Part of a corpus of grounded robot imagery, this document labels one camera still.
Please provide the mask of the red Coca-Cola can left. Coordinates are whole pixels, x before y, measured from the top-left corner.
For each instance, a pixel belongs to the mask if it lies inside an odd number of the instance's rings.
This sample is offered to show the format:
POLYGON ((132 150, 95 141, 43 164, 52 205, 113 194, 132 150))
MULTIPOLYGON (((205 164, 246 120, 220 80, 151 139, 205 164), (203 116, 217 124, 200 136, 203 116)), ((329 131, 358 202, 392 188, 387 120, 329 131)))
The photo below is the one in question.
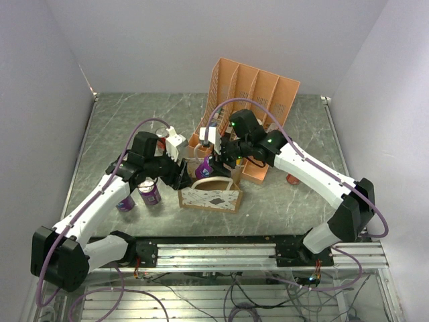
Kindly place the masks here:
POLYGON ((158 136, 157 146, 160 149, 166 149, 166 138, 168 137, 168 131, 166 127, 159 127, 156 129, 155 134, 158 136))

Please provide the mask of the peach plastic desk organizer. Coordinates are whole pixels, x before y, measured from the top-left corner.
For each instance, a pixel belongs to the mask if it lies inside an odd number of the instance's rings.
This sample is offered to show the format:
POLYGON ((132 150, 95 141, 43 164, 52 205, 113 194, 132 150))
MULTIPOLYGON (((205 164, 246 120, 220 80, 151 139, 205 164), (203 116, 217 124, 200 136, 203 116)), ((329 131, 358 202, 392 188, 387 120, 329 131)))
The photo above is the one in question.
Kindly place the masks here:
POLYGON ((219 133, 222 136, 229 134, 232 140, 237 136, 229 125, 229 117, 238 110, 252 110, 265 130, 274 124, 266 112, 250 103, 242 101, 229 103, 215 113, 213 110, 219 104, 235 97, 251 99, 263 105, 283 125, 299 86, 300 82, 297 80, 220 58, 212 70, 204 115, 188 140, 188 155, 193 157, 194 148, 199 142, 200 128, 207 125, 210 115, 214 115, 212 121, 217 124, 219 133))

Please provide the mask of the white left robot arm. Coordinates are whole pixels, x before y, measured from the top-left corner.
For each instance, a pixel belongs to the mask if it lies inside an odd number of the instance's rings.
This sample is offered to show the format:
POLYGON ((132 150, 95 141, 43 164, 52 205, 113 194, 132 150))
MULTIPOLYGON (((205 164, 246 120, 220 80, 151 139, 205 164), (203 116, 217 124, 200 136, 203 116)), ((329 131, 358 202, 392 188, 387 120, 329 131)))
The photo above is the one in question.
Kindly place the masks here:
POLYGON ((137 258, 136 239, 121 231, 91 242, 96 228, 112 209, 147 178, 161 179, 175 191, 190 186, 184 153, 187 139, 167 129, 166 149, 156 155, 160 138, 140 131, 132 147, 111 163, 101 181, 71 214, 52 228, 41 226, 32 237, 30 272, 72 292, 93 270, 110 262, 130 266, 137 258))

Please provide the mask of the aluminium mounting rail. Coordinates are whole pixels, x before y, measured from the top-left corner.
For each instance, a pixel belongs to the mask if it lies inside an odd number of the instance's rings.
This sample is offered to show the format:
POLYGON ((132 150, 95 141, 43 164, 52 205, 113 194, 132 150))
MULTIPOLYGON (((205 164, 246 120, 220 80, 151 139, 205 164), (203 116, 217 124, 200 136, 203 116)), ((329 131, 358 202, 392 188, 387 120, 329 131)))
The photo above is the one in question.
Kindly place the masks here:
MULTIPOLYGON (((140 272, 192 272, 285 270, 274 244, 160 244, 148 260, 141 260, 140 272)), ((383 269, 389 264, 379 242, 341 243, 321 255, 325 270, 383 269)))

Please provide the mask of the red coca-cola can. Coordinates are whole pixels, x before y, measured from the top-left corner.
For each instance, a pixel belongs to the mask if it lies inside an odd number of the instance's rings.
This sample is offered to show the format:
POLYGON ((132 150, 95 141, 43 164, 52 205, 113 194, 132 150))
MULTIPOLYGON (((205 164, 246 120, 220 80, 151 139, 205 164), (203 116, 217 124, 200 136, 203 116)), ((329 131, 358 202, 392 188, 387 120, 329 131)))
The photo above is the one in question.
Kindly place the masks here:
POLYGON ((156 129, 155 134, 158 136, 157 146, 160 149, 166 149, 166 138, 168 137, 168 131, 166 127, 159 127, 156 129))
POLYGON ((295 176, 292 176, 291 174, 288 174, 286 176, 286 180, 289 184, 292 184, 292 185, 300 184, 300 181, 295 176))

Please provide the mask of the purple fanta can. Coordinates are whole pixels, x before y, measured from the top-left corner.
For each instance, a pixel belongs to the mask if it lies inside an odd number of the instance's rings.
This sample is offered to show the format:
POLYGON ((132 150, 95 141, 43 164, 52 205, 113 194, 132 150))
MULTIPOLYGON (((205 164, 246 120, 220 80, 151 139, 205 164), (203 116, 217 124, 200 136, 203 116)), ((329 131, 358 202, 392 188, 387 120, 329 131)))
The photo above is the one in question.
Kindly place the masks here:
POLYGON ((116 208, 120 212, 128 212, 132 210, 135 206, 135 201, 133 200, 133 197, 131 195, 127 196, 125 199, 120 201, 116 208))
POLYGON ((210 165, 210 161, 212 160, 212 156, 206 156, 203 161, 198 165, 195 170, 195 175, 198 180, 208 178, 210 174, 213 172, 213 168, 210 165))

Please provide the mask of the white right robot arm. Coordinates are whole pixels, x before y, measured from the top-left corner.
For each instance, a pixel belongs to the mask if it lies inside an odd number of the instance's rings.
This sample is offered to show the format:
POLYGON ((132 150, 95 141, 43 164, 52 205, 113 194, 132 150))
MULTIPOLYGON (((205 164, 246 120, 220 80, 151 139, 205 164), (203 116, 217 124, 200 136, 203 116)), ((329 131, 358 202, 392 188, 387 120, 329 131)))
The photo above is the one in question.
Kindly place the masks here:
POLYGON ((299 263, 311 265, 325 248, 337 242, 354 242, 375 212, 373 183, 342 175, 299 148, 278 129, 265 131, 252 111, 242 109, 230 117, 237 136, 226 140, 216 127, 202 128, 199 138, 214 146, 218 162, 233 167, 238 159, 252 157, 296 177, 335 209, 334 215, 306 233, 295 250, 299 263))

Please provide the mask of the red Coca-Cola can right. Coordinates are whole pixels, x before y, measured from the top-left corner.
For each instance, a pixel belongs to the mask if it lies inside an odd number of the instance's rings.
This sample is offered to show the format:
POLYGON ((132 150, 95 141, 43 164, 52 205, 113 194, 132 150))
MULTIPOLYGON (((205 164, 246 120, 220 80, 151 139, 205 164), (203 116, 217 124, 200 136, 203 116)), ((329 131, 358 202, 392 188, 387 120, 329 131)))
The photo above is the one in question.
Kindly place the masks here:
POLYGON ((288 174, 286 176, 286 180, 289 184, 292 184, 292 185, 300 184, 300 181, 295 176, 292 176, 291 174, 288 174))

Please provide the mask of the purple soda can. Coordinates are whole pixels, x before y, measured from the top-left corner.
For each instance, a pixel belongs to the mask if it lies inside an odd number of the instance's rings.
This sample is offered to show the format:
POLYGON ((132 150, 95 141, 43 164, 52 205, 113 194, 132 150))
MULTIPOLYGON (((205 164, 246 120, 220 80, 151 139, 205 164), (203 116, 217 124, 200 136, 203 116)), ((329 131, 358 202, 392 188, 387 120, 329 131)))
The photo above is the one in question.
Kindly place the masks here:
POLYGON ((156 181, 147 179, 138 185, 137 191, 147 206, 157 205, 161 201, 156 181))

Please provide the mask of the canvas bag with rope handles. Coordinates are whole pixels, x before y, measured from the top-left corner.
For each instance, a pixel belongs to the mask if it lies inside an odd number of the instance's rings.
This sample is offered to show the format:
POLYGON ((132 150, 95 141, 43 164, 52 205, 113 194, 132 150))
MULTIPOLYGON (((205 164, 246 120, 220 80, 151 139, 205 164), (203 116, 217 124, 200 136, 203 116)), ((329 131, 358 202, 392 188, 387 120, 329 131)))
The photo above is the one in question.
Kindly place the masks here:
POLYGON ((191 178, 190 187, 178 191, 178 202, 181 208, 204 209, 227 213, 237 213, 243 198, 243 191, 239 187, 241 182, 242 165, 235 168, 226 166, 231 171, 230 176, 214 179, 198 179, 195 171, 204 158, 198 160, 194 155, 194 148, 187 147, 187 171, 191 178))

